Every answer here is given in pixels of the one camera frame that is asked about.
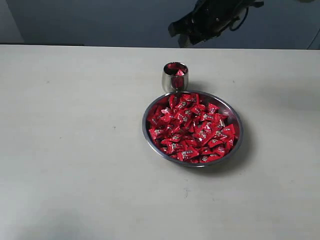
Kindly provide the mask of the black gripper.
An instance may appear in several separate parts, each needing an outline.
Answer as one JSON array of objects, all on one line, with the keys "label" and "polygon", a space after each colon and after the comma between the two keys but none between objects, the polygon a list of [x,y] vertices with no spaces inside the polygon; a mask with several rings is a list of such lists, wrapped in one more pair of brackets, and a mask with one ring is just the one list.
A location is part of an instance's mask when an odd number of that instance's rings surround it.
[{"label": "black gripper", "polygon": [[218,37],[226,29],[238,30],[248,16],[246,0],[199,0],[191,13],[171,22],[171,37],[179,35],[180,48]]}]

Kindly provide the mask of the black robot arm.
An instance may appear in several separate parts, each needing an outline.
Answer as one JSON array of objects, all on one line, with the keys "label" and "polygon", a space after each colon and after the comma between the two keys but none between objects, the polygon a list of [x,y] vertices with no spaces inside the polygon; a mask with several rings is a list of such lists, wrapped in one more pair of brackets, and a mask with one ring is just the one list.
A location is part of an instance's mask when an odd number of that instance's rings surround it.
[{"label": "black robot arm", "polygon": [[198,0],[191,12],[170,23],[168,32],[171,37],[179,36],[180,48],[187,48],[217,38],[227,29],[237,31],[249,8],[263,5],[263,0]]}]

